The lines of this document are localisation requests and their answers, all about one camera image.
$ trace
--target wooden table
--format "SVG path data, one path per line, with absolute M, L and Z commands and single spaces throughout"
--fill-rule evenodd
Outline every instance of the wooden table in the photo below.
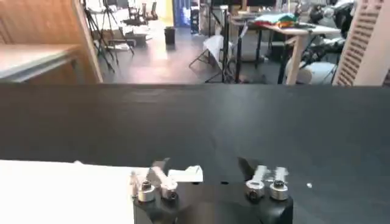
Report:
M 320 26 L 320 25 L 314 25 L 315 28 L 312 29 L 296 29 L 296 28 L 286 28 L 281 29 L 278 26 L 267 26 L 263 25 L 263 27 L 276 31 L 278 33 L 282 33 L 284 35 L 293 35 L 295 36 L 295 43 L 294 43 L 294 51 L 292 53 L 291 57 L 291 65 L 292 68 L 289 71 L 289 74 L 287 75 L 286 84 L 287 85 L 295 85 L 297 82 L 297 76 L 299 71 L 299 64 L 302 59 L 302 53 L 305 49 L 305 39 L 310 35 L 320 35 L 320 34 L 334 34 L 334 33 L 340 33 L 339 29 L 326 27 L 326 26 Z M 283 76 L 285 75 L 285 66 L 286 66 L 286 56 L 283 56 L 282 59 L 282 65 L 279 72 L 279 78 L 278 78 L 278 84 L 282 84 Z
M 24 82 L 71 63 L 78 83 L 83 75 L 76 45 L 0 44 L 0 82 Z

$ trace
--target metal stand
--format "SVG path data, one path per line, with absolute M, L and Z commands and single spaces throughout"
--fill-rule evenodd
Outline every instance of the metal stand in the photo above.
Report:
M 230 9 L 231 9 L 231 6 L 228 6 L 228 8 L 224 10 L 224 43 L 223 43 L 222 71 L 213 75 L 211 78 L 207 79 L 205 81 L 205 83 L 211 83 L 211 81 L 219 75 L 221 76 L 221 82 L 222 83 L 225 82 L 225 75 L 227 72 L 227 54 L 229 52 L 229 17 L 228 17 L 228 15 L 229 15 Z M 192 61 L 190 65 L 192 65 L 196 60 L 200 60 L 201 56 L 203 56 L 206 52 L 208 52 L 208 51 L 203 51 L 203 53 L 201 53 L 200 56 L 198 56 L 194 61 Z
M 95 46 L 96 50 L 97 50 L 97 55 L 101 55 L 102 58 L 104 59 L 104 61 L 106 62 L 107 64 L 107 67 L 108 67 L 108 70 L 111 70 L 115 73 L 115 70 L 114 68 L 112 67 L 111 63 L 107 60 L 107 57 L 105 56 L 105 53 L 108 52 L 110 55 L 111 55 L 111 58 L 112 60 L 114 59 L 114 56 L 111 52 L 111 50 L 108 47 L 108 44 L 107 42 L 103 39 L 103 34 L 102 32 L 100 31 L 99 29 L 99 26 L 98 24 L 95 22 L 95 20 L 92 18 L 92 15 L 91 15 L 91 12 L 87 9 L 87 3 L 86 1 L 83 2 L 83 10 L 84 10 L 84 13 L 85 13 L 85 16 L 87 18 L 87 22 L 88 22 L 88 25 L 90 27 L 90 33 L 91 33 L 91 37 L 94 36 L 94 31 L 95 31 L 95 34 L 97 35 L 97 37 L 99 38 L 99 43 L 98 43 L 98 46 L 96 45 L 95 42 L 93 42 L 93 45 Z
M 196 61 L 201 61 L 203 63 L 206 63 L 208 64 L 209 61 L 203 61 L 202 60 L 202 57 L 205 56 L 205 54 L 208 52 L 208 50 L 204 50 L 197 58 L 195 58 L 189 65 L 188 67 L 191 67 L 191 65 L 193 65 L 193 63 L 195 63 Z
M 101 29 L 101 31 L 103 31 L 104 22 L 105 22 L 105 14 L 107 14 L 108 23 L 109 23 L 109 25 L 110 25 L 111 38 L 114 40 L 114 32 L 112 31 L 112 24 L 111 24 L 110 16 L 113 18 L 115 24 L 116 24 L 118 27 L 119 27 L 119 24 L 118 24 L 118 22 L 116 21 L 114 15 L 112 14 L 112 11 L 110 10 L 110 7 L 109 7 L 108 4 L 107 4 L 107 0 L 104 0 L 104 1 L 103 1 L 103 4 L 104 4 L 105 9 L 104 9 L 104 12 L 103 12 L 103 24 L 102 24 L 102 29 Z M 134 40 L 128 40 L 128 39 L 124 36 L 124 34 L 123 34 L 123 32 L 122 32 L 122 30 L 121 30 L 120 28 L 119 28 L 119 32 L 120 32 L 120 34 L 121 34 L 123 40 L 124 40 L 124 41 L 126 42 L 126 44 L 129 46 L 130 51 L 131 51 L 132 54 L 134 55 L 133 46 L 131 46 L 131 45 L 129 44 L 129 42 L 133 42 L 133 43 L 134 43 Z M 119 63 L 119 62 L 118 62 L 118 54 L 116 53 L 115 50 L 116 50 L 116 49 L 115 49 L 115 45 L 114 45 L 114 52 L 115 52 L 115 57 L 116 57 L 116 63 L 118 64 L 118 63 Z

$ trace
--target screw head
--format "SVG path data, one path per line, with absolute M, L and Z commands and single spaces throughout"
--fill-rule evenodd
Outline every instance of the screw head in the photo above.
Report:
M 146 181 L 143 181 L 142 184 L 141 184 L 141 190 L 142 191 L 147 191 L 147 190 L 150 190 L 152 188 L 152 183 L 148 180 Z
M 275 180 L 274 181 L 274 187 L 275 188 L 283 188 L 285 186 L 285 182 L 281 180 Z
M 258 194 L 256 191 L 250 191 L 248 197 L 250 200 L 255 201 L 258 198 Z

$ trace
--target floor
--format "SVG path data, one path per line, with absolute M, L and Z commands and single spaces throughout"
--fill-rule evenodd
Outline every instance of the floor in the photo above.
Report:
M 101 60 L 104 82 L 197 84 L 218 73 L 217 67 L 200 61 L 188 67 L 202 52 L 204 36 L 191 35 L 189 29 L 179 28 L 176 29 L 175 46 L 167 46 L 163 32 L 163 29 L 153 29 L 152 39 L 145 47 L 136 47 L 134 56 L 127 51 L 117 51 L 119 64 L 112 63 L 115 73 L 108 72 L 107 65 Z M 254 58 L 256 44 L 256 35 L 246 35 L 243 57 Z M 266 52 L 266 46 L 262 46 L 261 52 Z M 278 69 L 278 63 L 273 61 L 261 64 L 258 69 L 253 64 L 243 64 L 240 76 L 250 83 L 276 84 Z

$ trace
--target wooden panel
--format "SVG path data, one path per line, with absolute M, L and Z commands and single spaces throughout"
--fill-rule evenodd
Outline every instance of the wooden panel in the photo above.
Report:
M 101 82 L 101 72 L 78 0 L 0 1 L 2 36 L 14 44 L 78 44 L 88 83 Z

